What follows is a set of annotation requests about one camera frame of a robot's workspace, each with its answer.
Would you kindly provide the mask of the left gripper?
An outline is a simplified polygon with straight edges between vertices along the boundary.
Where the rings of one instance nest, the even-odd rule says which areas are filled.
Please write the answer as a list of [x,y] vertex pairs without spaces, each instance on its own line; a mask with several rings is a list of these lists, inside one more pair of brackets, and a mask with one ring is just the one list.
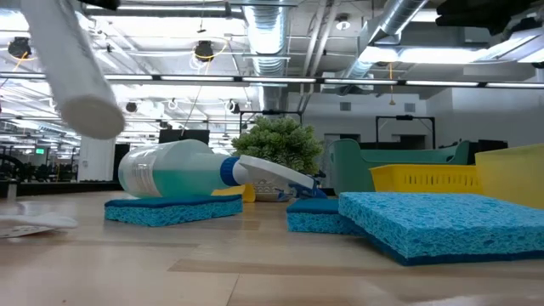
[[116,11],[121,6],[121,0],[78,0],[85,9],[105,9]]

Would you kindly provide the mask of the spray bottle with blue liquid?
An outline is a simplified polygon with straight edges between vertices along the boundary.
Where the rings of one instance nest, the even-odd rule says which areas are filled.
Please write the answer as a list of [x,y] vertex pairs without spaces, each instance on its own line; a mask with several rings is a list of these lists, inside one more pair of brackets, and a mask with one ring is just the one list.
[[129,151],[120,161],[118,178],[132,196],[209,196],[215,190],[270,183],[282,194],[323,197],[314,178],[253,156],[216,154],[195,139],[154,144]]

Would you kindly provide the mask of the small yellow slotted basket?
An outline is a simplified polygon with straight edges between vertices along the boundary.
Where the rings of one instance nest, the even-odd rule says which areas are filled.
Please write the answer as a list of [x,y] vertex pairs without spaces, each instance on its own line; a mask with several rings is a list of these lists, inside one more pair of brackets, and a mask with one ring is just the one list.
[[475,166],[390,164],[370,172],[377,192],[483,193]]

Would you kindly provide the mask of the blue rectangular sponge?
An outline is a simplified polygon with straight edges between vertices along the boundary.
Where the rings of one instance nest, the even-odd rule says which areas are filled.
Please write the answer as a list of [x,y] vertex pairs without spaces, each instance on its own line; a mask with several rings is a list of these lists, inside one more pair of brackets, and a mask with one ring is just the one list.
[[483,195],[344,192],[338,211],[404,266],[544,259],[544,210]]
[[104,208],[107,220],[162,227],[236,215],[243,212],[243,200],[240,195],[122,199]]
[[291,232],[363,235],[363,229],[338,208],[338,199],[299,199],[286,209],[287,228]]

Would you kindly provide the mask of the translucent yellow plastic bin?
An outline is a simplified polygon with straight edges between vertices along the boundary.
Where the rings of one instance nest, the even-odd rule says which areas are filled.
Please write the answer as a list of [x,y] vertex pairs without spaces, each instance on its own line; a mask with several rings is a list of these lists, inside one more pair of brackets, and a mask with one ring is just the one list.
[[544,209],[544,144],[479,152],[475,165],[484,195]]

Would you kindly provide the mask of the black monitor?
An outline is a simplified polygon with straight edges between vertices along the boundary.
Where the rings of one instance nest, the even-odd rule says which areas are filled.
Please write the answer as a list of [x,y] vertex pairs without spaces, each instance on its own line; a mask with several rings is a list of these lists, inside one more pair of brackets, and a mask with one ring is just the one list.
[[163,129],[159,133],[158,142],[160,144],[163,144],[186,139],[199,140],[202,143],[208,145],[210,139],[210,131],[199,129]]

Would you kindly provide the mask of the long ceiling light strip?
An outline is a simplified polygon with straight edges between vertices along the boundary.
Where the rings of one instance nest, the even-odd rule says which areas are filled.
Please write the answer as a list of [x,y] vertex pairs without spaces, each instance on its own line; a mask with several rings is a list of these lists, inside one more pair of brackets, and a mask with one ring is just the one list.
[[97,78],[118,84],[180,84],[190,86],[390,86],[431,88],[489,88],[489,89],[544,89],[544,82],[484,82],[484,81],[430,81],[404,79],[349,79],[325,77],[283,76],[214,76],[214,75],[142,75],[111,74]]

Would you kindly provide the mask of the artificial green potted plant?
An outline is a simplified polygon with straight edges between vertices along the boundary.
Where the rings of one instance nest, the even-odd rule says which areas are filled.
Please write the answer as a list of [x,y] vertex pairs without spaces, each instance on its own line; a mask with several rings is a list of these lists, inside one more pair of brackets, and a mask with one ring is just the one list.
[[247,132],[232,140],[235,155],[251,156],[278,168],[262,169],[254,162],[250,178],[259,201],[286,201],[291,197],[323,198],[315,175],[319,172],[317,158],[323,153],[322,143],[311,126],[289,118],[261,116]]

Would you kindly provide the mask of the white crumpled cloth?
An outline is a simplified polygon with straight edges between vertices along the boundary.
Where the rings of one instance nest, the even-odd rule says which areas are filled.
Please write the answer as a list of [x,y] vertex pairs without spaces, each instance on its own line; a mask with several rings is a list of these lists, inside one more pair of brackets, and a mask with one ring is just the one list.
[[75,229],[74,218],[48,212],[42,215],[0,215],[0,239],[33,235],[50,230]]

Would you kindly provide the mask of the yellow cloth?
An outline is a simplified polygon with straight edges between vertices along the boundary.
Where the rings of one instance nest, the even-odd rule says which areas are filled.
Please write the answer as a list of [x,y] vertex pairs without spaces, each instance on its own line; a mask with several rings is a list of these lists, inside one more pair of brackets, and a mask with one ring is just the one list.
[[214,190],[213,196],[241,196],[244,202],[255,202],[256,194],[252,184],[244,184],[229,187],[227,189]]

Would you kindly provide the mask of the teal plastic bin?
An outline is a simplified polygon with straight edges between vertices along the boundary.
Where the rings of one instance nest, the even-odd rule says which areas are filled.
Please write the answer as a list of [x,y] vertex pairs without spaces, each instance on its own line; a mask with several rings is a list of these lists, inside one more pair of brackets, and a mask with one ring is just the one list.
[[370,168],[388,164],[467,165],[469,142],[436,150],[362,150],[352,139],[335,140],[328,146],[331,185],[345,191],[374,191]]

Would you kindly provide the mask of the black cabinet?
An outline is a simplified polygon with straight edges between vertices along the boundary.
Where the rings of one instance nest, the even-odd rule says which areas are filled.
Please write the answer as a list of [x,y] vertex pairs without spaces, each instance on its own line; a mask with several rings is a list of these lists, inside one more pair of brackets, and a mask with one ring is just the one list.
[[475,164],[475,155],[479,152],[486,152],[491,150],[502,150],[508,148],[508,142],[502,140],[488,140],[479,139],[475,142],[469,143],[467,164],[469,166]]

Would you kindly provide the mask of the large ribbed silver duct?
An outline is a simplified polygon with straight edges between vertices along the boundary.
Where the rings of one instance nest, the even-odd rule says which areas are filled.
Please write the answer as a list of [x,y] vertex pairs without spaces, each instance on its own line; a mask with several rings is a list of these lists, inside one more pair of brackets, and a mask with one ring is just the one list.
[[259,77],[283,77],[286,73],[286,30],[289,8],[275,5],[245,6],[247,39],[254,73]]

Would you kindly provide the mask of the slanted silver duct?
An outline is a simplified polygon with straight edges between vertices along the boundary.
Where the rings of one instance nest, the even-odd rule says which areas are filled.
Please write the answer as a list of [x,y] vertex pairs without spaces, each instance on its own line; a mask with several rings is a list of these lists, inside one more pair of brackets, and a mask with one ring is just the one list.
[[388,0],[383,12],[363,25],[358,38],[360,53],[343,72],[342,78],[363,78],[377,62],[385,59],[371,57],[373,44],[384,38],[393,38],[398,44],[402,31],[429,0]]

